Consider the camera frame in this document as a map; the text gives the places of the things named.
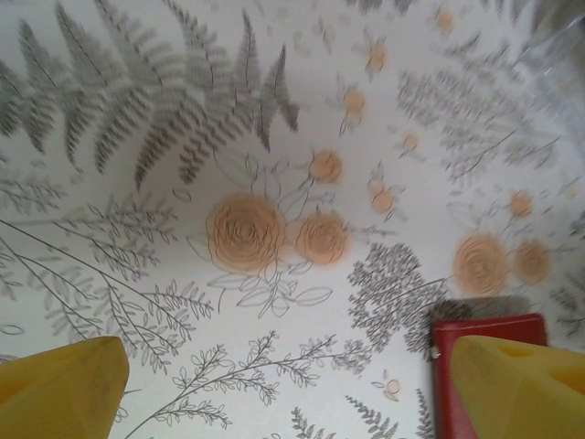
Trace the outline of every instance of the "wallpaper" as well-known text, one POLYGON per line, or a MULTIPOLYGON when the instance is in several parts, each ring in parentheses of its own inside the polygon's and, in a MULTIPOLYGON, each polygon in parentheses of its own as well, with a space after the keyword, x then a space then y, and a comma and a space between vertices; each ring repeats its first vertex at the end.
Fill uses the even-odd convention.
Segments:
POLYGON ((545 3, 0 2, 0 361, 120 337, 112 438, 431 439, 433 318, 584 350, 545 3))

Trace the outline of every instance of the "orange flower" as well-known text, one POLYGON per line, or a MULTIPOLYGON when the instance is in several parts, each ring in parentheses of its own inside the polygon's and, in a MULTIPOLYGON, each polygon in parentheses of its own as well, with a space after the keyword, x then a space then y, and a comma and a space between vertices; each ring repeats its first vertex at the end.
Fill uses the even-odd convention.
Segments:
POLYGON ((463 241, 455 253, 453 275, 468 295, 501 294, 507 274, 505 247, 493 235, 476 233, 463 241))
POLYGON ((343 163, 335 151, 321 151, 314 155, 309 175, 321 183, 338 183, 343 163))
POLYGON ((405 151, 414 151, 419 146, 419 138, 415 134, 407 134, 404 137, 402 146, 405 151))
POLYGON ((337 262, 349 247, 349 232, 333 213, 316 212, 307 217, 300 228, 287 228, 289 239, 306 259, 318 265, 337 262))
POLYGON ((514 253, 514 274, 525 284, 544 281, 551 265, 550 253, 539 241, 524 242, 514 253))
POLYGON ((532 213, 532 198, 525 191, 516 192, 510 199, 510 210, 515 218, 524 218, 532 213))
POLYGON ((284 216, 265 198, 233 194, 207 217, 209 252, 219 265, 258 272, 276 261, 284 227, 284 216))
POLYGON ((449 9, 442 7, 437 11, 435 23, 443 32, 451 33, 455 29, 455 16, 449 9))
POLYGON ((367 68, 372 73, 380 73, 386 65, 387 51, 386 46, 383 43, 377 43, 372 45, 368 51, 369 61, 367 62, 367 68))
POLYGON ((366 96, 361 90, 355 87, 348 87, 344 95, 344 107, 347 115, 359 122, 364 117, 366 96))

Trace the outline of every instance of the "floral wallpaper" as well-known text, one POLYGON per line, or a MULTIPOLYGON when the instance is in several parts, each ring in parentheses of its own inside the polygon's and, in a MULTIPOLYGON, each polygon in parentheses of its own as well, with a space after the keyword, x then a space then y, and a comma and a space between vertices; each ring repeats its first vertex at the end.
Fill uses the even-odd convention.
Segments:
POLYGON ((584 350, 545 3, 0 2, 0 361, 120 337, 112 438, 431 439, 432 319, 584 350))

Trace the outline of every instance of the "leaf drawing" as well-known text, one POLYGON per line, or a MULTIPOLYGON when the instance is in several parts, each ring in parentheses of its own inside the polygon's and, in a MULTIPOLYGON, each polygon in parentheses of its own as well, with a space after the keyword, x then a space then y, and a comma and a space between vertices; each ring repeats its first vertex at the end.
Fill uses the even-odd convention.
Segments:
MULTIPOLYGON (((204 392, 215 391, 218 395, 216 398, 221 398, 222 393, 227 391, 253 391, 268 406, 276 400, 280 384, 271 379, 274 374, 267 373, 269 371, 275 371, 278 377, 290 378, 302 389, 315 386, 319 380, 319 375, 314 373, 315 365, 323 367, 324 362, 328 361, 333 369, 358 374, 371 358, 370 349, 360 341, 348 340, 342 349, 334 350, 337 344, 335 336, 311 339, 300 346, 298 354, 288 353, 275 358, 274 342, 277 339, 276 333, 271 331, 267 336, 251 340, 247 357, 240 360, 231 358, 223 345, 191 356, 193 372, 181 368, 178 376, 173 377, 173 383, 179 389, 178 394, 140 422, 126 435, 126 439, 152 420, 171 426, 173 421, 178 422, 182 416, 189 419, 199 417, 208 425, 217 422, 227 429, 231 421, 225 413, 224 403, 217 405, 211 400, 202 400, 204 392)), ((313 437, 313 430, 309 433, 310 427, 304 428, 305 436, 298 437, 323 439, 323 432, 313 437)))
POLYGON ((124 70, 100 41, 88 34, 65 11, 61 3, 55 8, 58 25, 71 56, 73 76, 84 86, 110 86, 122 78, 124 70))
POLYGON ((150 96, 144 87, 126 86, 113 91, 98 124, 95 140, 95 165, 104 172, 106 164, 120 143, 148 120, 150 96))
POLYGON ((140 22, 130 21, 109 0, 95 0, 95 4, 133 82, 162 85, 181 77, 180 58, 168 43, 153 44, 156 34, 152 29, 142 30, 140 22))
POLYGON ((154 116, 146 135, 134 180, 140 189, 144 178, 161 156, 185 133, 192 132, 207 119, 197 99, 184 87, 166 87, 154 99, 154 116))
POLYGON ((244 18, 244 38, 239 46, 234 68, 234 81, 237 92, 250 94, 257 90, 261 84, 260 63, 258 62, 256 37, 250 19, 245 11, 242 11, 242 16, 244 18))
POLYGON ((425 281, 420 262, 405 244, 374 243, 365 262, 356 262, 348 280, 359 287, 349 296, 352 327, 366 330, 377 352, 402 328, 409 352, 428 350, 431 305, 448 294, 445 279, 425 281))
POLYGON ((20 125, 23 86, 17 75, 0 60, 0 132, 3 135, 13 134, 20 125))
POLYGON ((362 402, 346 396, 346 400, 356 407, 357 412, 362 415, 362 419, 369 426, 367 432, 372 434, 371 439, 392 439, 399 428, 399 423, 391 424, 390 418, 386 418, 382 422, 382 413, 375 410, 368 409, 362 402))

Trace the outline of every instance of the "branch drawing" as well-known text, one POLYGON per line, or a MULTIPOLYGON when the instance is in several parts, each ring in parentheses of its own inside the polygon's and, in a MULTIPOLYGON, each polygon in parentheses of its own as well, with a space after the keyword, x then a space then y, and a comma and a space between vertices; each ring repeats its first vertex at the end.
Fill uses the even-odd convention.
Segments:
POLYGON ((509 166, 535 169, 556 156, 559 136, 534 129, 518 100, 450 70, 403 72, 398 101, 410 119, 442 127, 442 164, 453 183, 473 182, 498 156, 509 166))
POLYGON ((359 290, 349 297, 348 314, 352 327, 365 329, 377 352, 405 328, 408 351, 427 353, 431 306, 449 290, 447 279, 426 281, 419 268, 418 258, 405 244, 374 243, 366 260, 354 264, 348 280, 359 290))
POLYGON ((27 79, 20 79, 0 61, 0 132, 11 136, 22 127, 32 145, 44 153, 55 113, 61 110, 68 160, 76 164, 80 143, 95 125, 94 161, 104 173, 115 153, 139 127, 146 126, 134 171, 140 189, 175 145, 183 148, 177 172, 185 183, 192 183, 212 152, 252 128, 270 150, 270 127, 277 111, 296 131, 299 106, 291 102, 284 78, 285 48, 262 83, 255 37, 245 11, 244 41, 232 68, 215 33, 173 0, 161 1, 181 26, 184 58, 170 44, 158 41, 152 28, 131 20, 110 0, 94 0, 94 4, 122 62, 61 3, 56 4, 55 15, 70 54, 70 68, 52 56, 23 21, 20 46, 27 79), (204 92, 203 103, 197 97, 199 91, 204 92))
POLYGON ((358 374, 370 361, 370 349, 361 341, 349 340, 343 350, 334 353, 333 348, 337 343, 335 336, 311 339, 300 346, 298 354, 289 353, 281 359, 274 359, 271 353, 275 351, 276 339, 276 333, 271 331, 268 336, 252 340, 245 360, 230 359, 223 345, 193 355, 193 373, 183 367, 179 375, 173 378, 173 383, 180 392, 169 403, 146 417, 126 438, 133 436, 151 421, 172 426, 184 417, 199 417, 208 425, 219 423, 226 429, 231 421, 225 413, 225 405, 216 405, 211 400, 196 396, 206 391, 226 393, 253 390, 265 405, 270 405, 279 394, 279 382, 268 379, 266 372, 269 369, 276 370, 279 377, 288 376, 299 388, 306 388, 316 385, 320 378, 313 373, 314 364, 323 367, 324 361, 330 361, 333 369, 344 369, 358 374))

